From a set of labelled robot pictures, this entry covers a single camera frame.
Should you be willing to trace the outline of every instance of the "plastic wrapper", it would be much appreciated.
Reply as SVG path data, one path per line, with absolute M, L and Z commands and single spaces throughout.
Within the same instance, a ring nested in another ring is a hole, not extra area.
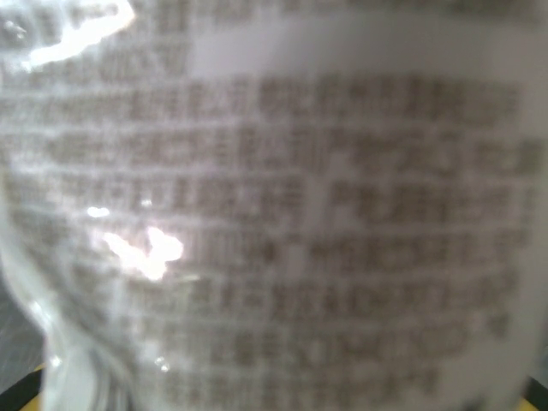
M 545 311 L 544 17 L 0 2 L 0 249 L 44 409 L 513 409 Z

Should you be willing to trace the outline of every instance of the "label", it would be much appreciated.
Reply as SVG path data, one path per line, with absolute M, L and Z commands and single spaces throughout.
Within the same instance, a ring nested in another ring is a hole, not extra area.
M 135 401 L 512 409 L 546 284 L 539 2 L 133 7 L 70 59 L 6 54 L 0 141 L 26 252 Z

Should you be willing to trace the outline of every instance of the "transparent plastic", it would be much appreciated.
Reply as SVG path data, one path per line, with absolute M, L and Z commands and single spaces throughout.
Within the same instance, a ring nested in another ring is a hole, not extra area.
M 513 409 L 544 12 L 0 1 L 0 250 L 44 410 Z

